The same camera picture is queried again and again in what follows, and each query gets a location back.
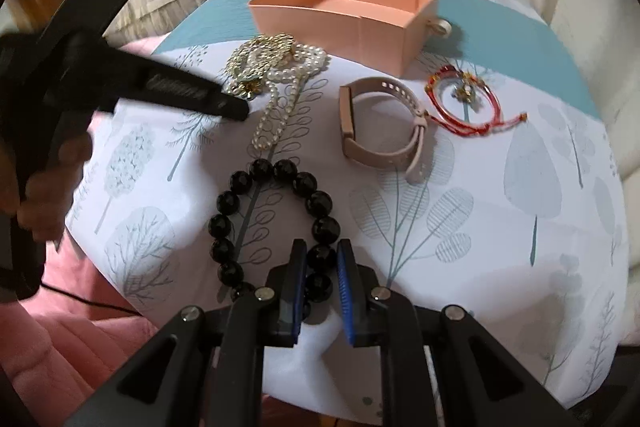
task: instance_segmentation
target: screw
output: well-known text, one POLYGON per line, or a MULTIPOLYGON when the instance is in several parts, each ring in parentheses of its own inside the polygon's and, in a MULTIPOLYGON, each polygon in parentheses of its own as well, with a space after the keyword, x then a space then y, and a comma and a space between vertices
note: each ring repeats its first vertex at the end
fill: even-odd
POLYGON ((466 312, 460 306, 453 304, 444 308, 444 314, 449 320, 461 321, 465 318, 466 312))
POLYGON ((182 317, 182 320, 185 322, 194 321, 200 317, 200 309, 197 306, 187 306, 180 312, 180 317, 182 317))
POLYGON ((391 290, 384 286, 376 286, 371 290, 371 296, 376 301, 386 301, 391 296, 391 290))
POLYGON ((274 298, 276 292, 274 292, 273 289, 269 288, 268 286, 263 286, 261 288, 258 288, 255 291, 254 295, 255 298, 258 299, 258 301, 270 301, 274 298))

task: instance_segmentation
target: bed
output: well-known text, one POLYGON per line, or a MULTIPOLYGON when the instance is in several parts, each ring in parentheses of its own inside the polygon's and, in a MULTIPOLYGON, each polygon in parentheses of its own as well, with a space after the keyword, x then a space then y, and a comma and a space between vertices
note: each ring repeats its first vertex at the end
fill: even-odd
MULTIPOLYGON (((247 1, 206 1, 154 57, 220 79, 232 50, 256 34, 247 1)), ((402 202, 415 187, 340 151, 338 87, 376 73, 360 64, 332 58, 306 84, 296 106, 303 111, 265 157, 291 156, 316 173, 334 197, 342 237, 379 279, 426 307, 464 306, 570 406, 602 383, 623 336, 628 233, 605 127, 568 52, 526 2, 440 0, 439 14, 459 29, 457 38, 427 41, 403 83, 425 102, 427 76, 452 62, 487 81, 506 116, 526 111, 529 120, 478 139, 434 130, 432 175, 413 217, 402 219, 402 202), (362 202, 372 201, 377 210, 367 213, 362 202), (438 218, 447 209, 456 219, 438 218), (401 248, 390 241, 392 230, 401 248)), ((66 225, 156 325, 187 304, 229 303, 208 255, 207 220, 231 172, 256 157, 250 138, 265 103, 258 97, 246 123, 231 123, 123 101, 95 131, 94 157, 66 225)), ((385 100, 354 110, 361 140, 373 148, 400 139, 411 124, 385 100)), ((242 207, 234 222, 244 230, 234 239, 246 279, 260 285, 286 260, 294 237, 313 243, 299 201, 277 187, 251 201, 253 210, 242 207)), ((380 423, 376 351, 348 349, 335 294, 314 306, 293 351, 267 350, 264 392, 380 423)))

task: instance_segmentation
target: black beaded bracelet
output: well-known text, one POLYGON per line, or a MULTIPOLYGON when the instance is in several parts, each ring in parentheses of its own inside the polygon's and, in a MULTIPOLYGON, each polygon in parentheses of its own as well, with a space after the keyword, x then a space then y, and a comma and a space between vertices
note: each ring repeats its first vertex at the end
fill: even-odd
POLYGON ((240 208, 238 196, 251 190, 254 182, 263 184, 271 178, 284 185, 291 185, 293 193, 305 198, 306 211, 314 217, 311 234, 318 242, 306 254, 306 263, 313 272, 305 280, 305 302, 303 319, 311 312, 311 302, 326 301, 332 293, 333 283, 327 272, 336 265, 337 256, 331 247, 340 236, 340 224, 329 214, 334 206, 326 192, 318 190, 316 178, 309 172, 298 172, 291 160, 279 160, 275 165, 263 158, 255 160, 249 172, 236 171, 229 179, 229 190, 218 196, 216 206, 219 214, 209 219, 209 234, 214 238, 210 256, 220 263, 218 279, 231 288, 231 300, 254 292, 255 287, 244 281, 244 270, 233 260, 235 247, 226 238, 231 232, 231 221, 227 216, 235 214, 240 208))

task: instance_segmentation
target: human hand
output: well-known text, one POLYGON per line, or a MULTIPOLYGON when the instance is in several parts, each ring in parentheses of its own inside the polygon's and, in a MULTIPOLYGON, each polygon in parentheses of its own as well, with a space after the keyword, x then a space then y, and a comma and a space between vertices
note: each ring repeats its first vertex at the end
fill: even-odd
POLYGON ((65 141, 58 152, 58 165, 31 175, 26 199, 20 201, 14 162, 0 141, 0 212, 9 216, 17 214, 18 224, 31 230, 34 241, 60 239, 66 213, 73 204, 74 190, 82 180, 82 165, 89 161, 92 150, 89 133, 65 141))

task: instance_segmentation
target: red bracelet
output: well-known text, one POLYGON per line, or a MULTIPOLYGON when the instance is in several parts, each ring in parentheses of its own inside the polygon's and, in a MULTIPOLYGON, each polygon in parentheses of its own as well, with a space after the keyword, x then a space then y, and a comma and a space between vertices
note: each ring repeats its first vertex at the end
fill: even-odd
POLYGON ((438 73, 432 74, 427 85, 424 86, 424 90, 429 95, 429 99, 431 100, 431 103, 433 103, 433 107, 436 108, 443 120, 440 120, 430 114, 425 114, 425 116, 428 116, 435 123, 443 126, 445 129, 457 134, 458 136, 484 136, 493 130, 505 130, 519 124, 520 122, 527 121, 527 113, 525 112, 511 118, 511 120, 504 121, 502 119, 500 102, 498 102, 493 91, 489 89, 489 86, 487 86, 483 80, 473 76, 471 73, 463 73, 462 71, 457 70, 452 64, 443 66, 440 68, 438 73), (436 85, 439 81, 446 78, 458 78, 462 81, 462 85, 456 88, 456 92, 459 94, 460 98, 469 97, 469 99, 473 99, 473 97, 475 97, 475 89, 479 89, 483 92, 494 109, 494 117, 486 123, 473 124, 460 120, 460 118, 453 115, 451 111, 448 111, 438 100, 435 93, 436 85))

